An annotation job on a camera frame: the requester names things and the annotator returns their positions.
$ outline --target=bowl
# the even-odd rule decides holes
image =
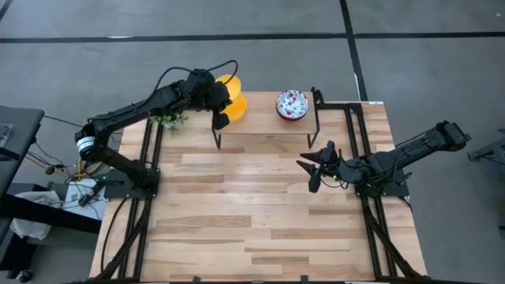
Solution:
[[[309,99],[297,90],[287,90],[277,97],[277,114],[283,119],[296,121],[309,111]]]

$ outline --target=white cloth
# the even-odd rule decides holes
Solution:
[[[38,204],[49,205],[54,208],[60,208],[62,206],[62,202],[55,191],[22,192],[17,194],[16,197],[24,198]],[[29,236],[43,240],[51,230],[51,226],[39,222],[14,218],[10,223],[10,229],[21,238]]]

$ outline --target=wooden plank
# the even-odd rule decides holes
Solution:
[[[394,147],[384,105],[363,103],[363,110],[372,150]],[[141,281],[191,281],[195,275],[204,281],[297,281],[300,275],[314,281],[373,279],[354,187],[321,186],[311,194],[309,177],[296,164],[300,153],[317,151],[328,140],[342,149],[344,158],[352,157],[343,111],[320,111],[321,132],[313,149],[300,134],[227,134],[218,150],[210,131],[211,114],[186,114],[189,120],[181,130],[165,133],[162,140],[162,183],[152,204]],[[123,155],[138,158],[144,126],[145,121],[125,129]],[[357,122],[354,126],[360,143]],[[90,276],[99,273],[105,233],[119,202],[107,204]],[[112,226],[106,262],[123,242],[129,202]],[[383,203],[391,240],[424,274],[409,208],[398,198],[386,197]],[[129,275],[135,251],[134,246]],[[379,254],[387,271],[384,253]]]

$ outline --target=black robotic arm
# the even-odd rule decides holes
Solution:
[[[336,181],[358,185],[365,189],[366,196],[381,194],[383,187],[391,182],[402,184],[410,175],[398,175],[398,170],[436,151],[457,151],[466,146],[470,136],[465,134],[455,123],[443,121],[434,128],[423,132],[401,144],[392,151],[379,151],[363,155],[357,159],[344,160],[342,154],[335,151],[335,143],[328,141],[327,146],[315,153],[300,154],[301,157],[320,164],[315,165],[297,161],[310,174],[309,191],[317,192],[321,176],[333,177]]]
[[[109,148],[110,135],[151,116],[181,114],[188,108],[211,110],[213,127],[221,129],[230,123],[225,114],[220,114],[230,103],[224,83],[215,82],[208,70],[194,69],[187,80],[156,88],[138,103],[89,118],[82,130],[75,134],[77,149],[83,160],[103,162],[114,168],[107,176],[108,189],[111,190],[106,191],[106,198],[153,197],[159,181],[157,169],[148,169],[141,161],[127,159]]]

